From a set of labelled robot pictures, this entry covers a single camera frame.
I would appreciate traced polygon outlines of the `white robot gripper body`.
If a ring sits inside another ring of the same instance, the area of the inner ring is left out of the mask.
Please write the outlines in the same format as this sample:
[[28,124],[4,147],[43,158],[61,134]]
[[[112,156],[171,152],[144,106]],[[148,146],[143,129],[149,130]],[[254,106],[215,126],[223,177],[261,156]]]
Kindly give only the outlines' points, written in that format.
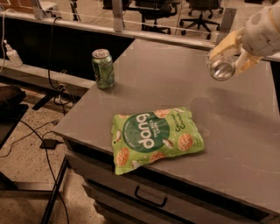
[[265,6],[249,18],[241,41],[242,48],[255,56],[280,52],[280,2]]

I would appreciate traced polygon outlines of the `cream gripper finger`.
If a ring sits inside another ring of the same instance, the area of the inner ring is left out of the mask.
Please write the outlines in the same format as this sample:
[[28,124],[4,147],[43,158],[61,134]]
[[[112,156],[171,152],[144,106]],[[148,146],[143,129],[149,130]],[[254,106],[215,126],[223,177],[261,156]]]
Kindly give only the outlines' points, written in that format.
[[242,49],[242,37],[245,28],[242,27],[237,31],[231,31],[214,49],[208,54],[209,61],[217,61],[222,58],[241,55],[244,50]]
[[242,50],[238,60],[234,63],[234,76],[238,76],[244,71],[249,70],[251,67],[258,64],[262,58],[263,56],[255,56],[245,50]]

